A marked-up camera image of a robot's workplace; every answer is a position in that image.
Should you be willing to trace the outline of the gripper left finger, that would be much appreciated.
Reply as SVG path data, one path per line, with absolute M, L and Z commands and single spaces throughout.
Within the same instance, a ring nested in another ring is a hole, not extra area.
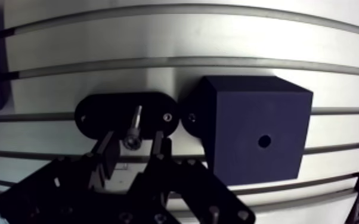
M 109 194 L 120 157 L 113 131 L 80 158 L 59 157 L 0 194 L 0 217 L 8 223 L 106 223 L 108 209 L 125 196 Z

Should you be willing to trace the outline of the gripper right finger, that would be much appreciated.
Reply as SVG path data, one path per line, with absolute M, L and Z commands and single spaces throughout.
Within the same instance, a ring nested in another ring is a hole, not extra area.
M 200 161 L 176 161 L 171 149 L 171 139 L 156 132 L 147 166 L 127 193 L 127 223 L 178 223 L 167 208 L 172 192 L 200 223 L 255 223 L 255 213 Z

